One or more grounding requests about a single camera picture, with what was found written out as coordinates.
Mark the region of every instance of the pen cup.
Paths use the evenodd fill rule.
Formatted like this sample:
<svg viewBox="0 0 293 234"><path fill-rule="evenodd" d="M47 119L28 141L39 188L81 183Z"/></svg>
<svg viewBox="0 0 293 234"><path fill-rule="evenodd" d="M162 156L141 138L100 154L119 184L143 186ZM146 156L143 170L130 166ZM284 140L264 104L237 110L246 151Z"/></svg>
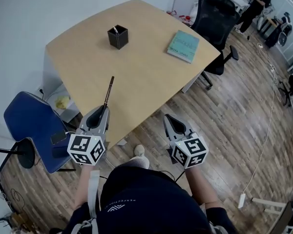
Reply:
<svg viewBox="0 0 293 234"><path fill-rule="evenodd" d="M118 34L115 32L114 28L111 28L107 34L109 43L115 48L121 49L128 43L128 29L116 25L115 26Z"/></svg>

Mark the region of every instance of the shirt logo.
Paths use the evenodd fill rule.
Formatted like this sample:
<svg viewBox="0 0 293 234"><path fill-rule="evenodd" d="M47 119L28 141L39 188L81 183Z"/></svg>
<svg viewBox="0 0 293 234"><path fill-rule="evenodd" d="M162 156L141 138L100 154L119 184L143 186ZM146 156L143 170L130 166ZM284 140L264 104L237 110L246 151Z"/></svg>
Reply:
<svg viewBox="0 0 293 234"><path fill-rule="evenodd" d="M115 205L115 206L112 206L111 208L108 209L107 212L116 211L116 210L122 208L123 206L125 206L125 205Z"/></svg>

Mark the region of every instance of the black round base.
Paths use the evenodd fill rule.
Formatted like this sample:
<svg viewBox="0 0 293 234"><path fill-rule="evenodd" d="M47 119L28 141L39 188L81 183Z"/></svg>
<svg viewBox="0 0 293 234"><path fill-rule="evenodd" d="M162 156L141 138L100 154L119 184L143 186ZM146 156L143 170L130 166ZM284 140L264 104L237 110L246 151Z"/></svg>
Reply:
<svg viewBox="0 0 293 234"><path fill-rule="evenodd" d="M35 163L35 148L30 140L23 139L17 145L17 150L23 152L18 155L19 162L23 168L30 169Z"/></svg>

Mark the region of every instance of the person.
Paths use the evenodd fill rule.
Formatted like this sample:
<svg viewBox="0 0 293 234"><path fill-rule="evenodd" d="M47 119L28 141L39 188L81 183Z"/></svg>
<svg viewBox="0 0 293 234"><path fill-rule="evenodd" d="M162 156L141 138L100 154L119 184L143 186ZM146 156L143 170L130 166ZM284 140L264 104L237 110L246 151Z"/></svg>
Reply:
<svg viewBox="0 0 293 234"><path fill-rule="evenodd" d="M241 23L243 24L241 25L240 29L237 28L237 25L235 26L236 32L244 35L244 32L252 24L253 19L262 13L264 7L268 8L270 3L271 0L254 0L249 6L249 8L240 17L237 25Z"/></svg>
<svg viewBox="0 0 293 234"><path fill-rule="evenodd" d="M138 145L134 150L136 156L110 173L101 194L101 211L96 213L97 233L212 234L209 222L217 226L217 233L237 233L198 166L185 170L191 197L166 174L149 170L144 152L144 147ZM92 233L93 226L74 228L91 219L87 188L94 169L83 165L75 195L75 211L65 230L52 229L50 234L60 231L62 234ZM203 203L206 215L199 206Z"/></svg>
<svg viewBox="0 0 293 234"><path fill-rule="evenodd" d="M279 20L278 18L274 18L278 23L278 27L267 37L265 40L265 44L272 48L276 45L279 40L279 35L283 32L287 37L292 32L292 24L290 14L288 12L284 13L284 17Z"/></svg>

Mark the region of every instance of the book cover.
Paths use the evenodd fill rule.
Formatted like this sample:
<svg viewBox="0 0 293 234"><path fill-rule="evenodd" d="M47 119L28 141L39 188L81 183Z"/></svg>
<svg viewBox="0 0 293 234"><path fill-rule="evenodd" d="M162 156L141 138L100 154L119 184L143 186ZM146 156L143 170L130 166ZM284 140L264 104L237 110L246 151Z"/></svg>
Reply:
<svg viewBox="0 0 293 234"><path fill-rule="evenodd" d="M198 45L198 38L178 30L168 47L167 53L192 63Z"/></svg>

